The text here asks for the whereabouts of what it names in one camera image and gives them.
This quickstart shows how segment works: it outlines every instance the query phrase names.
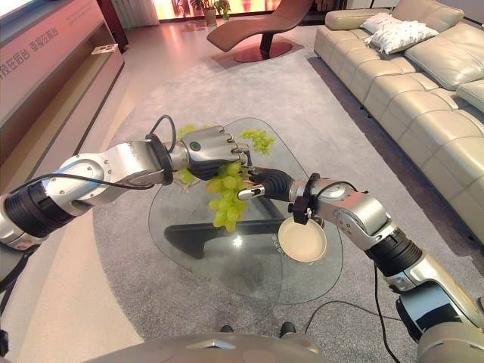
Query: white bowl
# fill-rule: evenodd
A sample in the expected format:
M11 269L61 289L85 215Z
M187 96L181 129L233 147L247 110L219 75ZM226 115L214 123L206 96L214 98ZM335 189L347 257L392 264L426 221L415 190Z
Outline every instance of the white bowl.
M282 250L296 261L314 262L326 254L326 234L312 219L305 225L295 223L293 217L286 219L279 227L278 237Z

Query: sofa armrest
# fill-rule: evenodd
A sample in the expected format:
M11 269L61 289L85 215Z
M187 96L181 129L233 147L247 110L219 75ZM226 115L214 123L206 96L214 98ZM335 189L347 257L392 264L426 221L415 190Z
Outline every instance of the sofa armrest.
M459 85L457 94L484 113L484 79Z
M336 10L326 14L324 23L331 30L357 29L369 17L378 13L389 13L389 9L351 9Z

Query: robotic arm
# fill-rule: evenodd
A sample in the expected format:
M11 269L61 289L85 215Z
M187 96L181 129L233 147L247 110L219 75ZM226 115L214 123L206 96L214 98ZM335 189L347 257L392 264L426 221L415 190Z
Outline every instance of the robotic arm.
M191 132L169 149L149 134L103 153L71 157L55 174L0 196L0 291L51 232L93 206L110 203L129 189L169 185L173 172L184 168L208 180L225 163L245 163L247 151L221 126Z
M396 308L410 336L415 341L423 336L419 362L484 359L479 310L447 271L405 236L378 200L346 181L318 174L308 181L294 181L275 169L251 168L249 174L258 184L241 191L240 199L263 196L291 202L295 222L313 218L333 223L374 260L399 294Z

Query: beige leather sofa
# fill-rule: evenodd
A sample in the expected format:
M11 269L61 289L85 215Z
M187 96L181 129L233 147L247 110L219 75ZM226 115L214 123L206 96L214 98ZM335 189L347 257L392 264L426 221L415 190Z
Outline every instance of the beige leather sofa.
M328 13L315 52L484 243L484 31L460 23L458 9L401 0L394 17L440 34L383 56L359 28L382 11Z

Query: white floor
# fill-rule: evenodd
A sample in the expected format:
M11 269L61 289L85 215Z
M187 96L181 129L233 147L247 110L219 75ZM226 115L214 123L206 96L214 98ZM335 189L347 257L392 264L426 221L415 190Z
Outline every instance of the white floor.
M208 31L203 22L190 22L129 32L125 68L82 152L104 150L125 117L159 84L213 61L211 57L220 51L205 39ZM284 36L311 41L315 27L298 27ZM259 37L253 37L242 46L258 41ZM47 275L43 286L34 284L42 273ZM29 304L34 306L31 312ZM12 294L2 328L11 335L7 358L17 362L84 361L142 341L108 286L92 213L44 242Z

